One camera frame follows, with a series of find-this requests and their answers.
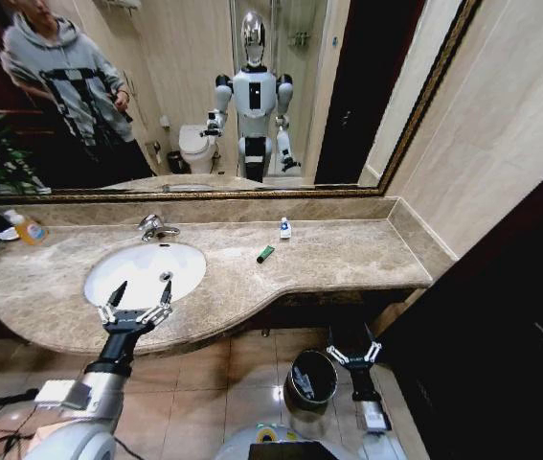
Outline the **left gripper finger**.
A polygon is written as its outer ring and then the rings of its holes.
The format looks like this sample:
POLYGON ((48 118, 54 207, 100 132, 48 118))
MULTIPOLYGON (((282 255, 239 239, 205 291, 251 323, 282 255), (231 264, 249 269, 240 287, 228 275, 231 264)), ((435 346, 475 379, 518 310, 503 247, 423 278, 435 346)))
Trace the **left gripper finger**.
POLYGON ((111 292, 107 301, 97 307, 97 311, 103 325, 115 324, 117 322, 116 310, 124 296, 127 281, 123 281, 111 292))
POLYGON ((140 323, 142 325, 151 324, 153 326, 161 324, 172 313, 171 298, 172 281, 167 280, 158 305, 142 313, 140 315, 140 323))

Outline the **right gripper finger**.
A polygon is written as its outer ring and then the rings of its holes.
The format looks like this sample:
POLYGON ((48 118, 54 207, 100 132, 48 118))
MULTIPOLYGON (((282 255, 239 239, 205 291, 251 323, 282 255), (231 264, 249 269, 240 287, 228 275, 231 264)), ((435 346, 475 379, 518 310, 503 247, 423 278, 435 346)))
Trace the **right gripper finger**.
POLYGON ((349 363, 349 359, 345 356, 334 344, 334 335, 332 327, 328 327, 328 339, 327 346, 325 348, 326 353, 337 361, 341 366, 345 366, 349 363))
POLYGON ((365 355, 363 359, 369 363, 375 363, 377 356, 382 350, 382 344, 377 340, 367 323, 363 324, 364 328, 364 341, 365 341, 365 355))

